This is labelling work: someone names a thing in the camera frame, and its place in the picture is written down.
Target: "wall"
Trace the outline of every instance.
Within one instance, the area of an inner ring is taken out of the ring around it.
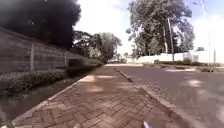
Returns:
[[[185,58],[191,59],[193,62],[201,63],[224,63],[224,57],[222,57],[223,52],[216,51],[201,51],[201,52],[186,52],[186,53],[177,53],[174,56],[175,61],[183,61]],[[172,54],[161,54],[155,56],[143,56],[136,60],[136,63],[154,63],[154,60],[160,61],[172,61]]]
[[[0,73],[64,67],[69,59],[97,63],[51,44],[0,29]]]

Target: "white wall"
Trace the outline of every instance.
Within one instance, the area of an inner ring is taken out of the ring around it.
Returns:
[[[177,53],[175,54],[175,61],[183,61],[185,58],[191,59],[193,62],[215,62],[215,63],[224,63],[224,57],[221,51],[201,51],[201,52],[186,52],[186,53]],[[160,61],[172,61],[172,54],[161,54],[155,56],[143,56],[136,60],[136,63],[154,63],[155,60]]]

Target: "foliage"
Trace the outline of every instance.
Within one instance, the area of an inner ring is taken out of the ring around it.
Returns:
[[[93,70],[96,66],[95,65],[88,65],[88,66],[82,66],[82,67],[66,67],[66,73],[68,77],[75,77],[80,74],[89,72]]]
[[[214,72],[214,70],[209,67],[198,68],[198,70],[201,72]]]
[[[135,58],[139,58],[140,56],[141,56],[140,48],[136,47],[135,45],[132,45],[131,57],[135,59]]]
[[[77,0],[1,0],[0,26],[70,49],[80,12]]]
[[[198,47],[196,51],[205,51],[205,48],[203,48],[203,47]]]
[[[66,78],[64,70],[37,71],[34,73],[8,73],[0,76],[0,90],[3,95],[30,90],[42,84],[53,83]]]
[[[84,62],[81,59],[69,59],[69,67],[84,66]]]
[[[184,60],[183,60],[183,65],[191,65],[191,59],[189,59],[189,58],[184,58]]]
[[[72,50],[80,55],[99,59],[104,62],[112,59],[121,41],[112,33],[91,35],[87,32],[75,31],[75,44]]]
[[[121,46],[121,40],[112,33],[100,33],[102,39],[102,47],[100,51],[105,61],[113,58],[114,54],[117,53],[117,47]]]
[[[129,11],[131,28],[127,33],[130,34],[130,40],[134,39],[137,56],[165,52],[165,43],[168,45],[168,53],[171,53],[168,18],[175,52],[193,48],[193,27],[187,20],[192,12],[183,0],[134,0],[130,3]]]
[[[154,64],[159,64],[159,60],[154,60]]]
[[[124,53],[124,57],[126,57],[126,58],[128,57],[128,53],[127,52]]]

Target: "green hedge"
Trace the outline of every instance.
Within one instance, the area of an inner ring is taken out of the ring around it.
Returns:
[[[11,96],[14,93],[31,90],[40,85],[51,84],[56,81],[75,77],[80,74],[89,72],[99,65],[89,65],[79,68],[61,67],[48,71],[7,73],[0,75],[0,97]]]
[[[7,73],[0,76],[1,94],[11,95],[12,93],[30,90],[42,84],[50,84],[67,77],[65,70],[37,71],[34,73]]]
[[[173,65],[172,61],[159,61],[155,60],[155,64],[167,64],[167,65]],[[183,61],[174,61],[174,65],[187,65],[187,66],[206,66],[206,63],[199,63],[199,62],[192,62],[190,59],[184,59]]]

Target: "shrub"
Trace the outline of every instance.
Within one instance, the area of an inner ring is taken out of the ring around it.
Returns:
[[[154,64],[159,64],[159,60],[154,60]]]
[[[169,66],[161,65],[160,68],[167,68]]]
[[[183,65],[190,65],[191,64],[191,59],[189,58],[184,58],[183,60]]]
[[[173,62],[172,62],[172,61],[159,61],[159,64],[168,64],[168,65],[172,65]]]
[[[191,66],[203,66],[203,64],[199,62],[192,62]]]
[[[66,73],[67,73],[68,77],[74,77],[74,76],[77,76],[79,74],[83,74],[83,73],[86,73],[88,71],[91,71],[95,67],[96,67],[95,65],[88,65],[88,66],[79,67],[79,68],[76,68],[76,67],[67,67],[66,68]]]
[[[8,73],[0,76],[1,94],[11,95],[16,92],[30,90],[42,84],[49,84],[64,79],[64,70],[37,71],[34,73]]]
[[[210,68],[208,68],[208,67],[199,68],[199,70],[200,70],[201,72],[214,72],[214,70],[212,70],[212,69],[210,69]]]
[[[176,65],[183,65],[183,62],[180,61],[180,60],[179,60],[179,61],[175,61],[174,63],[175,63]]]
[[[187,69],[186,67],[182,67],[182,66],[175,66],[176,69],[179,69],[179,70],[185,70]]]
[[[69,67],[82,67],[84,65],[84,61],[81,59],[69,59]]]

